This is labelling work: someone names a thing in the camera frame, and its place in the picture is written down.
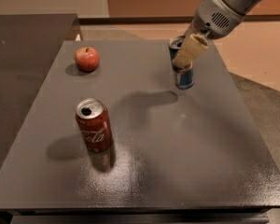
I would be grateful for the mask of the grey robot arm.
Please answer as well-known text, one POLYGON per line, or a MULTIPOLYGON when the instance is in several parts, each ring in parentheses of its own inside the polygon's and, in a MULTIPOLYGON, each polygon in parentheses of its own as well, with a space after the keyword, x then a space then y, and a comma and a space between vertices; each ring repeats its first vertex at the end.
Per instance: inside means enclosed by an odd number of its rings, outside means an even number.
POLYGON ((173 65, 181 69, 189 67, 206 52, 209 40, 230 34, 260 1, 202 0, 185 32, 181 48, 173 58, 173 65))

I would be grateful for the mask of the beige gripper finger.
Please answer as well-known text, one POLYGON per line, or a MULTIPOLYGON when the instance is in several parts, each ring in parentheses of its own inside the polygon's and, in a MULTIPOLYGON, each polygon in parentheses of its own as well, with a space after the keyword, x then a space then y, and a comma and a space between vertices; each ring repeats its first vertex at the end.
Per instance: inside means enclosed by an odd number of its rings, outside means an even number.
POLYGON ((180 50, 173 59, 173 65, 178 68, 185 68, 191 62, 204 54, 208 49, 207 38, 201 33, 191 34, 182 42, 180 50))

